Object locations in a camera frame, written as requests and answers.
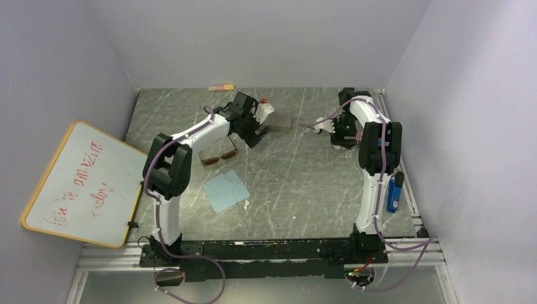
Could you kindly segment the brown glasses case green lining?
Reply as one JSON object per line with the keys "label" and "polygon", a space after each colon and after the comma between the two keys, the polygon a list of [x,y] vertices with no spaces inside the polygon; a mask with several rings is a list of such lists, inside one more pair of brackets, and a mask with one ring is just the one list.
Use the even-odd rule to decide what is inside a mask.
{"label": "brown glasses case green lining", "polygon": [[273,132],[288,132],[292,129],[292,116],[288,113],[270,114],[263,123]]}

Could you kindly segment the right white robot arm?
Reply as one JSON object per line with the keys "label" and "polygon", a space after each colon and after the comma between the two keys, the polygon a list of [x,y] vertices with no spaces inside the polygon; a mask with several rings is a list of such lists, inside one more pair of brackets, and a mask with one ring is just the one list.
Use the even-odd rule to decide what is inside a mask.
{"label": "right white robot arm", "polygon": [[358,165],[363,173],[355,229],[382,240],[382,213],[397,211],[404,182],[404,174],[396,172],[401,158],[402,125],[382,114],[367,91],[345,87],[338,98],[341,113],[331,119],[331,144],[337,149],[358,148]]}

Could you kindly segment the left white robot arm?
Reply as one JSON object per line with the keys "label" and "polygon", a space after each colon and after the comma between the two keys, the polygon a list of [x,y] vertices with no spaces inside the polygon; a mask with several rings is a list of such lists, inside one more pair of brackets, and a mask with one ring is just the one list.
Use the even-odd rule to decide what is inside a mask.
{"label": "left white robot arm", "polygon": [[225,106],[205,106],[204,111],[207,117],[187,130],[171,136],[158,134],[142,171],[142,190],[153,200],[155,213],[150,245],[166,266],[175,265],[182,254],[180,197],[190,183],[194,156],[231,134],[254,148],[270,132],[264,123],[275,109],[238,92]]}

